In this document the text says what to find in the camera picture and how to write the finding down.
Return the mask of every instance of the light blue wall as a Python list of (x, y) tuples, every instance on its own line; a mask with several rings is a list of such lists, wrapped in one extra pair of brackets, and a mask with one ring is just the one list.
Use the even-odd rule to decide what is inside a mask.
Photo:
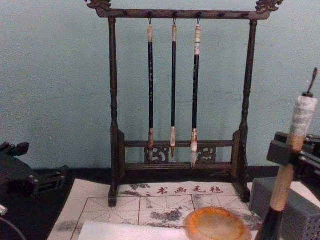
[[(114, 8), (254, 10), (256, 0), (114, 0)], [(320, 8), (285, 0), (257, 27), (248, 116), (250, 166), (266, 161), (275, 132), (289, 130), (294, 102), (320, 67)], [(171, 127), (172, 20), (154, 19), (154, 128)], [(229, 140), (240, 124), (249, 21), (201, 20), (198, 132)], [(176, 127), (191, 137), (196, 20), (178, 19)], [(146, 19), (117, 20), (118, 122), (127, 140), (148, 138)], [(21, 159), (33, 168), (110, 167), (108, 20), (82, 0), (2, 0), (0, 4), (0, 142), (28, 141)], [(313, 93), (320, 96), (320, 78)], [(320, 108), (311, 132), (320, 134)], [(141, 162), (142, 151), (127, 151)], [(228, 151), (219, 151), (220, 160)], [(189, 161), (178, 149), (174, 161)]]

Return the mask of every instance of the red chinese characters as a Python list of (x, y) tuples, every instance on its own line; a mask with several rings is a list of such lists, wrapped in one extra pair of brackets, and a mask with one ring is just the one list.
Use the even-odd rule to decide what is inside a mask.
[(198, 193), (206, 193), (207, 191), (201, 191), (200, 186), (195, 186), (193, 191), (198, 192)]
[(165, 187), (165, 188), (161, 187), (161, 188), (158, 190), (158, 194), (161, 194), (161, 195), (167, 194), (168, 191), (166, 191), (166, 189), (168, 189), (168, 188), (167, 188), (167, 187)]
[(215, 194), (223, 193), (223, 191), (221, 191), (220, 187), (217, 187), (217, 186), (213, 186), (212, 188), (210, 188), (210, 192), (213, 192)]
[(180, 194), (180, 193), (185, 193), (187, 191), (187, 189), (184, 189), (183, 187), (179, 187), (176, 191), (175, 191), (175, 193), (176, 194)]

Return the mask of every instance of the wooden post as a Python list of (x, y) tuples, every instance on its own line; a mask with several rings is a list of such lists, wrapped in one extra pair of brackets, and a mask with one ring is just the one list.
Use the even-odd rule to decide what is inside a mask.
[(108, 18), (109, 22), (109, 57), (110, 57), (110, 93), (111, 93), (111, 187), (109, 191), (109, 207), (117, 204), (119, 186), (119, 127), (118, 116), (118, 79), (117, 79), (117, 48), (116, 48), (116, 19)]
[(243, 103), (242, 103), (242, 119), (240, 123), (240, 149), (239, 149), (239, 161), (238, 161), (238, 179), (243, 189), (243, 195), (241, 199), (243, 202), (249, 202), (250, 191), (247, 188), (248, 173), (247, 173), (247, 138), (248, 138), (248, 109), (249, 98), (251, 93), (252, 72), (254, 67), (255, 56), (255, 43), (256, 43), (256, 30), (257, 20), (250, 21), (249, 43), (246, 57), (244, 87), (243, 87)]
[(233, 180), (238, 178), (239, 166), (239, 149), (240, 149), (240, 130), (233, 133), (232, 137), (232, 151), (231, 151), (231, 176)]

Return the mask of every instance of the carved wooden panel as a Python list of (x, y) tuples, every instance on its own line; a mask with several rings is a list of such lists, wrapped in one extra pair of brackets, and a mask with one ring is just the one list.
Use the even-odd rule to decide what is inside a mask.
[(259, 14), (263, 14), (265, 12), (274, 12), (279, 8), (277, 5), (281, 5), (284, 0), (259, 0), (256, 2), (256, 11)]
[(146, 164), (168, 164), (169, 147), (154, 147), (152, 161), (148, 161), (148, 147), (144, 148), (144, 163)]
[(198, 147), (196, 164), (214, 164), (216, 163), (215, 147)]

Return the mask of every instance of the cable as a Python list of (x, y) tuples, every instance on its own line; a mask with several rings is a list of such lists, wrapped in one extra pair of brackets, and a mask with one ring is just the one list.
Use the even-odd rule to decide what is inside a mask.
[(8, 224), (11, 228), (13, 228), (18, 235), (21, 237), (22, 240), (27, 240), (23, 233), (17, 228), (13, 223), (11, 223), (9, 220), (4, 219), (3, 217), (0, 217), (0, 221), (3, 221), (4, 223)]

